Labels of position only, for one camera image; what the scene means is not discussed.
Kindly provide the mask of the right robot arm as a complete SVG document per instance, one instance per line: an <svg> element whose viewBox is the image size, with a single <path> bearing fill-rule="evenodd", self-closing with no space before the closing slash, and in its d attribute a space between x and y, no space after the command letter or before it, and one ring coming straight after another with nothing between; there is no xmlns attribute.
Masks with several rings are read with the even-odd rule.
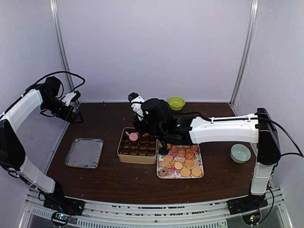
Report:
<svg viewBox="0 0 304 228"><path fill-rule="evenodd" d="M133 125L139 134L155 136L163 145L195 145L209 142L256 144L257 156L250 194L244 198L246 209L262 201L273 167L281 158L277 129L265 108L253 114L233 117L205 117L199 112L175 119L169 105L161 99L144 100L137 93L128 95L134 111Z"/></svg>

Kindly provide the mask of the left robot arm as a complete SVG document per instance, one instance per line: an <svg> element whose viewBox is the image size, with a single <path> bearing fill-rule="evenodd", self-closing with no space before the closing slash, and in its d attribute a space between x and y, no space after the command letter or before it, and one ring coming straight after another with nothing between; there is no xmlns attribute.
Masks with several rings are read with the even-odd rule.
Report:
<svg viewBox="0 0 304 228"><path fill-rule="evenodd" d="M0 115L0 165L17 178L23 179L47 195L49 202L58 211L68 207L68 200L57 191L60 185L47 176L27 156L22 136L29 126L33 112L41 115L50 112L49 117L56 117L70 124L83 122L81 112L73 103L81 96L74 88L66 95L61 95L62 82L55 74L46 75L30 85L24 93Z"/></svg>

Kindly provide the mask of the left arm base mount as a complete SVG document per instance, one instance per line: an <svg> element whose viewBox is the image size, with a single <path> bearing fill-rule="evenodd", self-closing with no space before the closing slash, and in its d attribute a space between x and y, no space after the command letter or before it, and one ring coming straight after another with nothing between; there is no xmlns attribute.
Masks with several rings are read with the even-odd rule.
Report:
<svg viewBox="0 0 304 228"><path fill-rule="evenodd" d="M51 222L62 227L69 223L72 216L81 216L85 207L85 202L78 199L66 198L67 204L59 203L52 199L45 199L43 206L54 210L51 215Z"/></svg>

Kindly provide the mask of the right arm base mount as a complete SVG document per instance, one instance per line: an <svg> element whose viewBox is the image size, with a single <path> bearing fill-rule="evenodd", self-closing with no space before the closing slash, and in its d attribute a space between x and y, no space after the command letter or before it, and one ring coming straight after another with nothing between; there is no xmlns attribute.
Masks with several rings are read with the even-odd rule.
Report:
<svg viewBox="0 0 304 228"><path fill-rule="evenodd" d="M242 221L249 226L258 225L262 221L261 209L268 205L266 199L249 196L227 201L230 215L240 214Z"/></svg>

